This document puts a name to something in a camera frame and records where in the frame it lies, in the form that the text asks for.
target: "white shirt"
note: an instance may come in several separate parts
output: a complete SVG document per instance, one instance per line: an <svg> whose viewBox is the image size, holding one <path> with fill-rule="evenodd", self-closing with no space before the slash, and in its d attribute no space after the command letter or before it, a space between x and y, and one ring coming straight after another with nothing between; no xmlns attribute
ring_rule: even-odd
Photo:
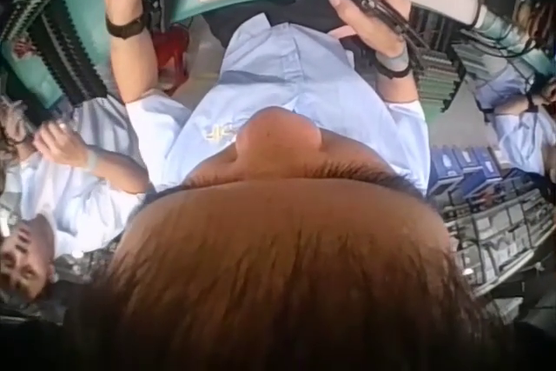
<svg viewBox="0 0 556 371"><path fill-rule="evenodd" d="M271 27L263 14L235 32L217 85L193 112L160 94L127 109L150 181L162 190L181 184L270 106L364 143L426 193L430 154L420 103L384 103L335 38L288 23Z"/></svg>
<svg viewBox="0 0 556 371"><path fill-rule="evenodd" d="M494 109L516 96L523 95L526 80L512 66L477 90L477 100L483 109ZM545 174L542 149L556 144L556 124L539 108L538 113L492 115L493 127L500 150L516 169Z"/></svg>
<svg viewBox="0 0 556 371"><path fill-rule="evenodd" d="M88 145L138 159L125 108L97 98L76 108L71 128ZM56 164L35 153L20 166L23 219L43 214L55 230L56 257L102 248L124 229L144 195L131 195L84 169Z"/></svg>

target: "black wristband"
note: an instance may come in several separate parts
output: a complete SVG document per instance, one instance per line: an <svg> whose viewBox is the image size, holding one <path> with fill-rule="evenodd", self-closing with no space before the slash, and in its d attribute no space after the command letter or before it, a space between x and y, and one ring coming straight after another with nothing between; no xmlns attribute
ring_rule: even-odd
<svg viewBox="0 0 556 371"><path fill-rule="evenodd" d="M146 15L145 13L142 13L139 17L135 18L129 23L126 23L124 25L115 25L109 20L107 15L106 30L110 35L116 38L128 39L132 36L141 34L146 27L146 21Z"/></svg>
<svg viewBox="0 0 556 371"><path fill-rule="evenodd" d="M411 63L407 64L407 67L402 70L402 71L394 71L389 69L388 67L386 67L384 64L381 63L381 61L378 59L378 57L376 56L376 51L375 50L369 50L368 52L368 58L369 61L371 62L371 64L376 68L376 70L382 74L383 76L386 76L388 78L403 78L407 75L409 75L409 73L411 73Z"/></svg>
<svg viewBox="0 0 556 371"><path fill-rule="evenodd" d="M539 111L539 107L533 101L533 95L530 94L530 93L527 93L526 97L527 97L527 102L529 103L529 106L527 107L526 112L537 113Z"/></svg>

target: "embroidered logo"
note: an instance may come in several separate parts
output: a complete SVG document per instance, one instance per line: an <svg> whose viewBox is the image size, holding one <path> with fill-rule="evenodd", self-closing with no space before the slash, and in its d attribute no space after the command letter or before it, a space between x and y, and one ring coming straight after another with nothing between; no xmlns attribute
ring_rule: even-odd
<svg viewBox="0 0 556 371"><path fill-rule="evenodd" d="M225 123L223 125L216 124L213 125L211 130L206 130L204 137L207 141L211 143L220 143L222 141L234 141L235 135L237 135L237 130L231 123Z"/></svg>

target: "teal wall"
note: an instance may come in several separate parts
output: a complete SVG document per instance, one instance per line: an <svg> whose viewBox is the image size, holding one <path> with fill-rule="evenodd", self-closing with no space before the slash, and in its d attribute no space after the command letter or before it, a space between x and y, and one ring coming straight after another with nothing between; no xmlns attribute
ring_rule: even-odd
<svg viewBox="0 0 556 371"><path fill-rule="evenodd" d="M199 3L199 0L178 0L174 21L192 17L232 3L249 0L219 0ZM65 0L77 33L93 64L106 63L109 56L109 37L104 25L104 0ZM3 55L17 76L34 92L45 107L52 106L62 91L50 76L38 57L14 61L9 49L3 47Z"/></svg>

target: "person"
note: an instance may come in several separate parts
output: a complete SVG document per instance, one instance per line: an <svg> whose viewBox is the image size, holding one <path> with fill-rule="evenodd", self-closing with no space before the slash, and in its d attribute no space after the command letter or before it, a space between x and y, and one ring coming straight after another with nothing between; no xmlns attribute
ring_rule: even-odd
<svg viewBox="0 0 556 371"><path fill-rule="evenodd" d="M21 200L20 222L0 241L0 288L32 300L55 278L57 257L101 248L123 231L149 179L132 158L140 161L125 108L112 96L43 123L34 137L22 116L17 103L1 119L16 149L6 178L19 182Z"/></svg>
<svg viewBox="0 0 556 371"><path fill-rule="evenodd" d="M384 63L404 61L387 26L330 1ZM409 0L387 1L408 16ZM511 332L473 297L424 197L411 75L378 76L375 91L337 39L255 16L191 112L155 89L141 0L106 11L158 193L68 309L74 366L512 369Z"/></svg>
<svg viewBox="0 0 556 371"><path fill-rule="evenodd" d="M556 123L543 105L556 101L556 79L535 83L528 95L527 90L524 77L507 65L477 89L476 97L512 167L527 173L554 203Z"/></svg>

